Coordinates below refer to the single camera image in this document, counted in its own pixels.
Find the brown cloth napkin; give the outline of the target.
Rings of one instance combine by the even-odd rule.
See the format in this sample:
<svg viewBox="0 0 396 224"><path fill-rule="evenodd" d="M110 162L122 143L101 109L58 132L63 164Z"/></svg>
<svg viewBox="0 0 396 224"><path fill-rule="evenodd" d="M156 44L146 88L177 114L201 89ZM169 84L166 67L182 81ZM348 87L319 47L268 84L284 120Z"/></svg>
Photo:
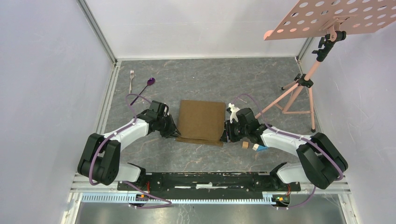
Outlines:
<svg viewBox="0 0 396 224"><path fill-rule="evenodd" d="M182 100L177 119L181 135L176 141L222 147L225 110L224 102Z"/></svg>

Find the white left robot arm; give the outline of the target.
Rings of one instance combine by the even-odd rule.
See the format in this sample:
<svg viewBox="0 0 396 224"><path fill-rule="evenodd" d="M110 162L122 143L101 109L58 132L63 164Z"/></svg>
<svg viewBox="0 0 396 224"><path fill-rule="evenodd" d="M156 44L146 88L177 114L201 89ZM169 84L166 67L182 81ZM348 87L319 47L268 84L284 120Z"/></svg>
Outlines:
<svg viewBox="0 0 396 224"><path fill-rule="evenodd" d="M180 135L169 107L158 101L152 101L148 109L114 131L91 134L77 172L87 177L91 185L127 181L135 190L143 189L147 184L147 178L143 175L145 169L134 164L121 164L120 154L127 146L153 132L159 132L163 138Z"/></svg>

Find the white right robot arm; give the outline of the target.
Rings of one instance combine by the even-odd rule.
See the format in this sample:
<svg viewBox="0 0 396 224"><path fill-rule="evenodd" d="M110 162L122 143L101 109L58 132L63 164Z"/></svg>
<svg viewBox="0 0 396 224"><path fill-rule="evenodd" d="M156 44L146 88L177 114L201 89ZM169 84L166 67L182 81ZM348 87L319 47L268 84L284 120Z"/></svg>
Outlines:
<svg viewBox="0 0 396 224"><path fill-rule="evenodd" d="M259 147L276 148L296 156L294 164L282 163L271 171L270 185L275 190L284 189L292 182L309 181L319 189L326 189L343 178L348 169L346 159L323 133L300 135L261 124L250 108L240 109L229 104L230 118L225 121L222 142L238 142L247 138Z"/></svg>

